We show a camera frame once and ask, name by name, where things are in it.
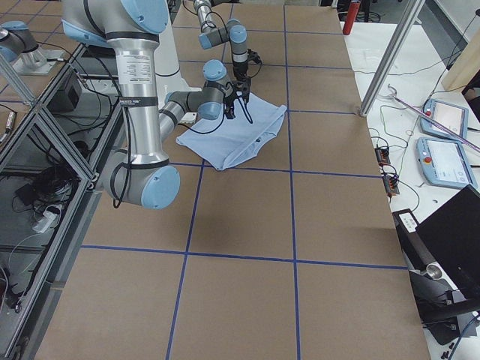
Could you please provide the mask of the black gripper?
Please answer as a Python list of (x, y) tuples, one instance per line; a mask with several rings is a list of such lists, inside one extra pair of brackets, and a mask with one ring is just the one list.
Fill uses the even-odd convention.
[(224, 114), (228, 119), (235, 118), (235, 105), (236, 100), (236, 90), (234, 88), (229, 88), (224, 93), (223, 105), (224, 105)]
[(237, 80), (246, 80), (248, 78), (248, 62), (236, 62), (232, 63), (232, 69), (234, 77)]

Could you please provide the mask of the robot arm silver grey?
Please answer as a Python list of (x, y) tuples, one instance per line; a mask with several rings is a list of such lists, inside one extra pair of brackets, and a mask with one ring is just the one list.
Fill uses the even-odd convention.
[(100, 182), (118, 208), (122, 203), (164, 209), (180, 188), (162, 142), (186, 113), (203, 119), (223, 116), (236, 90), (223, 63), (208, 61), (200, 91), (173, 91), (160, 104), (155, 50), (170, 15), (165, 1), (63, 1), (64, 33), (80, 43), (115, 51), (118, 99), (123, 111), (127, 148), (106, 162)]
[(229, 19), (222, 27), (215, 24), (213, 7), (223, 3), (226, 1), (193, 2), (200, 26), (199, 43), (204, 50), (229, 43), (234, 76), (238, 81), (245, 81), (248, 78), (249, 56), (247, 30), (237, 19)]

